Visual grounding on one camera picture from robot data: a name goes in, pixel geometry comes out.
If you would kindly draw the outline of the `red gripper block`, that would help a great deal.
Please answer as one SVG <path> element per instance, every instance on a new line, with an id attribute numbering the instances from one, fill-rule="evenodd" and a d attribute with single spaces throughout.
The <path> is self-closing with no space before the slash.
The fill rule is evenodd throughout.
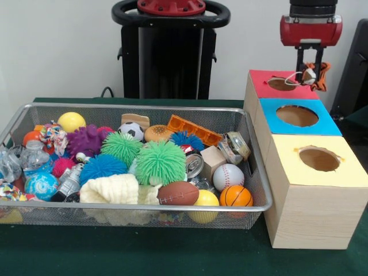
<path id="1" fill-rule="evenodd" d="M 340 15 L 328 18 L 298 18 L 282 16 L 280 20 L 280 37 L 284 46 L 296 47 L 297 65 L 295 80 L 302 83 L 304 70 L 304 49 L 302 44 L 318 44 L 316 48 L 315 68 L 316 77 L 320 77 L 320 70 L 324 47 L 335 46 L 342 34 L 343 21 Z"/>

